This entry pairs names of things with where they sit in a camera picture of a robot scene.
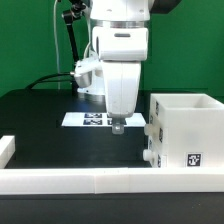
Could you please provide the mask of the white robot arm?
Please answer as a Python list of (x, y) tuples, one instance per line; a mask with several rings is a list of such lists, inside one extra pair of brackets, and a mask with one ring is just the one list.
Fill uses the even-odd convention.
[(90, 0), (91, 45), (89, 70), (103, 77), (106, 111), (112, 132), (122, 134), (133, 116), (141, 63), (147, 59), (152, 14), (168, 14), (182, 0)]

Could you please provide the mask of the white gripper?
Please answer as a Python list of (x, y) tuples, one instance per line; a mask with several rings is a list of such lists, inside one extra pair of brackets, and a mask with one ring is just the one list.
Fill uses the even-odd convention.
[(126, 118), (135, 111), (141, 62), (147, 59), (147, 28), (96, 26), (92, 46), (103, 71), (106, 110), (112, 118), (112, 133), (124, 133)]

